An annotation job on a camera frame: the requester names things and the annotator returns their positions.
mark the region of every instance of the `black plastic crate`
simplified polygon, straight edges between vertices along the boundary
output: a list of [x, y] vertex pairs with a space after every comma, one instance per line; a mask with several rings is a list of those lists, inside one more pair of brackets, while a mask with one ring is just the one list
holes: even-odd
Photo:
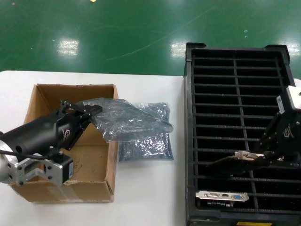
[[[237, 150], [251, 151], [278, 112], [276, 97], [294, 86], [285, 45], [217, 49], [187, 43], [185, 148], [187, 225], [301, 223], [301, 170], [266, 167], [216, 178], [206, 165]], [[234, 208], [212, 207], [200, 190], [247, 192]]]

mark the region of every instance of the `plastic bag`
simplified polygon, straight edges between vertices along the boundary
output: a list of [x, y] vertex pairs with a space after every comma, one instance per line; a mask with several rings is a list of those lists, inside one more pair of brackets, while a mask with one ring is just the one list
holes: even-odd
[[96, 98], [85, 100], [83, 104], [103, 107], [101, 113], [91, 117], [91, 122], [106, 142], [141, 140], [159, 133], [171, 133], [174, 129], [169, 122], [139, 110], [123, 99]]
[[[169, 120], [169, 106], [167, 103], [133, 104], [138, 109], [153, 115], [156, 118]], [[144, 140], [120, 142], [119, 161], [137, 159], [166, 159], [173, 160], [169, 134], [160, 133]]]

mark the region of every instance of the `open cardboard box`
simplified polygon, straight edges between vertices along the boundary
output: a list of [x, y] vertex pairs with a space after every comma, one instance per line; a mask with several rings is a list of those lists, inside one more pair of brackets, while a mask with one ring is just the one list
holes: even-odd
[[[118, 98], [115, 85], [37, 84], [24, 123], [47, 115], [60, 107], [61, 100], [72, 103], [98, 97]], [[33, 203], [112, 202], [114, 200], [117, 142], [105, 142], [90, 124], [71, 151], [62, 151], [73, 159], [73, 177], [61, 187], [33, 178], [23, 186], [11, 187]]]

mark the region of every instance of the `black cable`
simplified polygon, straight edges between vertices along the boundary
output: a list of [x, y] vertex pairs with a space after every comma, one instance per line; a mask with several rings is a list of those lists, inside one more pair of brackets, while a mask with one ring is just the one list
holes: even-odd
[[22, 154], [22, 153], [18, 153], [18, 152], [8, 152], [8, 151], [4, 151], [4, 150], [0, 150], [0, 154], [7, 154], [7, 155], [16, 156], [16, 157], [23, 157], [23, 158], [36, 159], [36, 160], [45, 160], [50, 157], [49, 155], [38, 156], [38, 155], [31, 155], [31, 154]]

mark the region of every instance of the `white table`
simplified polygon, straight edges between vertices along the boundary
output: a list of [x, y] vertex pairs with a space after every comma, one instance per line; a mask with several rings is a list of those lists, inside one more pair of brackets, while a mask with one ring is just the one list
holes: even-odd
[[0, 131], [22, 125], [33, 85], [115, 84], [129, 102], [168, 102], [174, 161], [118, 163], [113, 203], [34, 205], [0, 184], [3, 226], [183, 226], [185, 225], [183, 77], [125, 74], [0, 73]]

